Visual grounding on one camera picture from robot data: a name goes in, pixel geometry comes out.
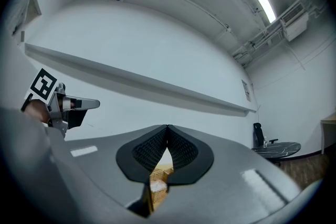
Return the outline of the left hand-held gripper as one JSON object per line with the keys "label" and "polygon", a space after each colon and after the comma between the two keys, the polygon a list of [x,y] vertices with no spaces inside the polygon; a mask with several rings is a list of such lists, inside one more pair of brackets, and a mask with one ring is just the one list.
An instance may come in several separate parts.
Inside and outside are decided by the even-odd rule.
{"label": "left hand-held gripper", "polygon": [[[68,122],[64,119],[64,110],[68,112]],[[49,113],[48,126],[58,129],[65,137],[68,129],[80,127],[87,110],[96,109],[100,101],[95,99],[66,97],[65,85],[52,76],[45,69],[41,68],[28,88],[25,99],[25,109],[31,100],[41,100]]]}

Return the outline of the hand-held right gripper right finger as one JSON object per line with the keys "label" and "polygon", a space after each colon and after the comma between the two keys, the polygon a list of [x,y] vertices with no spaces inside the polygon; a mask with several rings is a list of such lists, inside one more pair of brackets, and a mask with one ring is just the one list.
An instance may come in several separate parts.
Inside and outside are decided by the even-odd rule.
{"label": "hand-held right gripper right finger", "polygon": [[272,205],[263,204],[258,192],[269,192],[250,187],[243,176],[247,170],[258,172],[284,204],[300,194],[300,187],[285,172],[245,145],[186,127],[177,129],[206,143],[214,162],[196,183],[169,188],[154,212],[155,223],[254,223],[268,217]]}

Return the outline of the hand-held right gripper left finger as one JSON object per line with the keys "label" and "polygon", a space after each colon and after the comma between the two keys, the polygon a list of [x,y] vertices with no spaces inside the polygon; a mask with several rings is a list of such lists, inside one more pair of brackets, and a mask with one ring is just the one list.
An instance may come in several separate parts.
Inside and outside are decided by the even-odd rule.
{"label": "hand-held right gripper left finger", "polygon": [[54,130],[54,158],[77,210],[73,223],[167,223],[167,212],[152,212],[149,190],[165,131],[155,125],[65,141]]}

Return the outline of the person's left hand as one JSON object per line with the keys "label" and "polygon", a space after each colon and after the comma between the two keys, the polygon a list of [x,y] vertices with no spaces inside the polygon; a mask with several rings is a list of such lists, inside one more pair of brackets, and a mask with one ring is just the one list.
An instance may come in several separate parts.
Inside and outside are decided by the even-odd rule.
{"label": "person's left hand", "polygon": [[45,124],[47,124],[50,119],[48,110],[41,100],[31,100],[28,103],[24,114]]}

